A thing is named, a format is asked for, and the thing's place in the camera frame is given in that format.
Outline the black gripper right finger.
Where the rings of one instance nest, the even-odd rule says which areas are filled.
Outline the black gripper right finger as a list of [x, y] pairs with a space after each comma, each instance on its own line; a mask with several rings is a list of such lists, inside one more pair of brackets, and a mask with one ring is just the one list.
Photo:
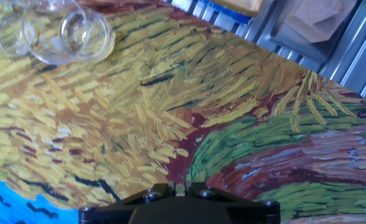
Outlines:
[[208, 187], [205, 182], [187, 182], [186, 196], [211, 202], [227, 212], [233, 223], [280, 223], [280, 203], [275, 200], [253, 202], [232, 193]]

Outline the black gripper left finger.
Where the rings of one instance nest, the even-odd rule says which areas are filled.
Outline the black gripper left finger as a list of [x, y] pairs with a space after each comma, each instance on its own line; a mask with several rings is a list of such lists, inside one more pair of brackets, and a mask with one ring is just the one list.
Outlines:
[[84, 205], [78, 212], [79, 224], [93, 223], [127, 223], [134, 210], [140, 205], [146, 205], [160, 199], [175, 196], [175, 183], [154, 184], [152, 188], [145, 189], [121, 201], [108, 206], [100, 207], [93, 203]]

